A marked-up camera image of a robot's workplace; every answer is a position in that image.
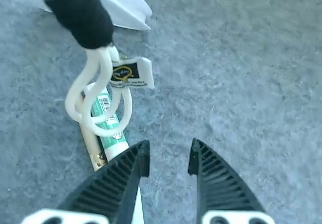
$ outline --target black band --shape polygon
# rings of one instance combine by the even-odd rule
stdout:
[[[58,22],[86,49],[113,42],[114,27],[100,0],[45,0]]]

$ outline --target white rope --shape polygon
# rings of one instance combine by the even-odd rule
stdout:
[[[97,50],[86,50],[87,62],[82,73],[77,77],[70,87],[66,100],[65,108],[68,115],[76,122],[84,124],[95,135],[102,137],[111,137],[122,132],[128,125],[132,115],[132,97],[128,87],[123,89],[112,89],[112,101],[108,111],[101,116],[91,117],[91,108],[96,97],[101,94],[102,90],[109,83],[113,72],[113,61],[120,62],[120,57],[115,46],[100,48]],[[80,112],[76,110],[76,103],[79,95],[85,89],[86,85],[94,77],[100,67],[100,74],[94,86],[86,93],[82,109]],[[124,114],[122,120],[116,128],[102,129],[96,124],[105,122],[117,110],[121,96],[124,101]]]

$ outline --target gray carpet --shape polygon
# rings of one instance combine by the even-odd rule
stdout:
[[[125,133],[151,141],[146,223],[195,223],[193,137],[218,151],[276,223],[322,223],[321,0],[146,0],[150,32],[117,29],[153,61]],[[0,0],[0,222],[56,207],[93,171],[64,109],[84,51],[55,18]]]

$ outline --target logo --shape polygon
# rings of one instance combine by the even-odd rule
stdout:
[[[134,77],[133,71],[130,67],[126,65],[121,65],[113,70],[113,77],[120,81],[127,81],[129,77]]]
[[[122,138],[123,134],[122,133],[118,133],[117,135],[112,136],[112,138],[116,139],[116,140],[120,140]]]

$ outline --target caulk tube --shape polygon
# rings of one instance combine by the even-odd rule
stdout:
[[[76,102],[76,108],[80,111],[83,104],[83,97],[79,95],[79,98]],[[82,132],[83,139],[86,145],[87,152],[89,153],[94,171],[99,170],[103,167],[105,163],[104,154],[102,153],[100,144],[98,142],[97,136],[94,135],[86,126],[83,124],[79,125],[80,131]]]
[[[91,83],[86,86],[84,89],[84,93],[86,93],[93,87],[95,83]],[[92,116],[97,117],[106,112],[111,104],[110,94],[105,88],[100,95],[98,95],[95,99],[95,102],[92,106]],[[119,123],[119,119],[117,115],[114,113],[109,119],[105,122],[98,123],[98,127],[103,129],[112,129],[117,127]],[[114,157],[118,156],[120,153],[129,148],[129,145],[126,141],[124,133],[121,132],[113,137],[99,137],[105,152],[105,156],[107,161],[110,161]],[[132,224],[144,224],[143,217],[143,208],[142,208],[142,200],[141,200],[141,191],[140,188],[137,190],[135,207],[133,211]]]

